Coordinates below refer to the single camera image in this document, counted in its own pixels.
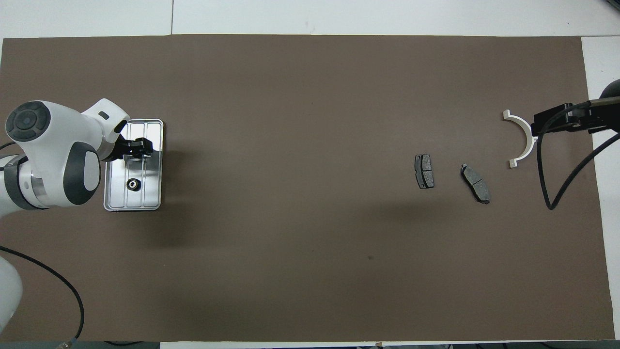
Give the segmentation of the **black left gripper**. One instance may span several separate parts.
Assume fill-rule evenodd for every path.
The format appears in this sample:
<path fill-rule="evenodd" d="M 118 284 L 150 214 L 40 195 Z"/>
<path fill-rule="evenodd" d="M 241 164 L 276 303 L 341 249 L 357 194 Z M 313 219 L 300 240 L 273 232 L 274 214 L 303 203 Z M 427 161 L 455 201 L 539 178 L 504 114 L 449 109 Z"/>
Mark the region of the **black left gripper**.
<path fill-rule="evenodd" d="M 152 156 L 153 144 L 146 138 L 137 138 L 128 141 L 124 137 L 118 137 L 108 155 L 101 155 L 100 161 L 111 162 L 124 159 L 127 156 L 131 159 L 146 159 Z"/>

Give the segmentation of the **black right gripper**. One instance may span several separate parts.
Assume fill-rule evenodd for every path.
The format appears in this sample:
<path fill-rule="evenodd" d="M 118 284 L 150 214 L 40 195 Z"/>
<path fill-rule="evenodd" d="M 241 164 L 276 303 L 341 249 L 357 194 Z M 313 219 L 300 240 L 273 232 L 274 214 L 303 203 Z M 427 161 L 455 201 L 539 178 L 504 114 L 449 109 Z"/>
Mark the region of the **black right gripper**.
<path fill-rule="evenodd" d="M 564 111 L 544 111 L 533 115 L 530 124 L 531 135 L 539 137 L 544 133 L 562 132 L 565 130 L 589 130 L 589 133 L 613 130 L 620 132 L 620 80 L 611 82 L 603 89 L 599 102 L 591 104 L 566 103 Z"/>

